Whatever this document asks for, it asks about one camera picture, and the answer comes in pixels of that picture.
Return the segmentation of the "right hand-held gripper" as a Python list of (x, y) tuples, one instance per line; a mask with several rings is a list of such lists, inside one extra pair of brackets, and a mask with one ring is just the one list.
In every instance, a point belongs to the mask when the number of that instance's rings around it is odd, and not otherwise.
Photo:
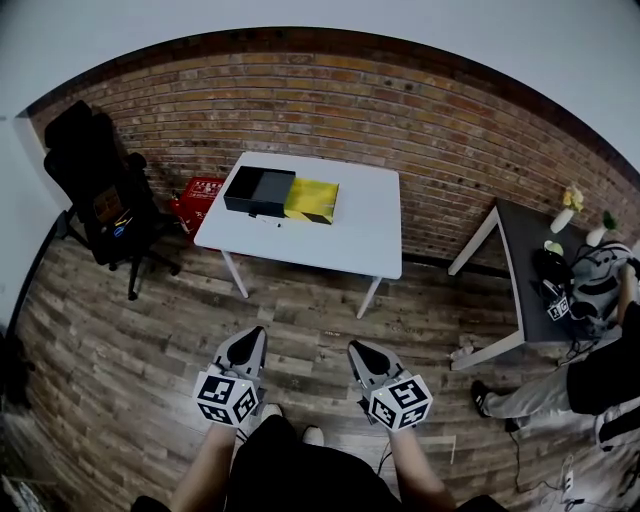
[(379, 423), (387, 431), (400, 431), (426, 419), (433, 396), (420, 375), (403, 371), (394, 352), (376, 343), (352, 340), (348, 358), (361, 386), (370, 385), (371, 375), (400, 373), (363, 390), (359, 404), (372, 424)]

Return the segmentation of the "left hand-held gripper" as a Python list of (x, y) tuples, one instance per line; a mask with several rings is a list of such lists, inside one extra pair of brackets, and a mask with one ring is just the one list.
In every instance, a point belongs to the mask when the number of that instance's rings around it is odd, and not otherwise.
[(192, 393), (206, 420), (238, 428), (257, 414), (266, 393), (261, 386), (266, 347), (263, 327), (245, 329), (218, 347), (214, 360), (198, 373)]

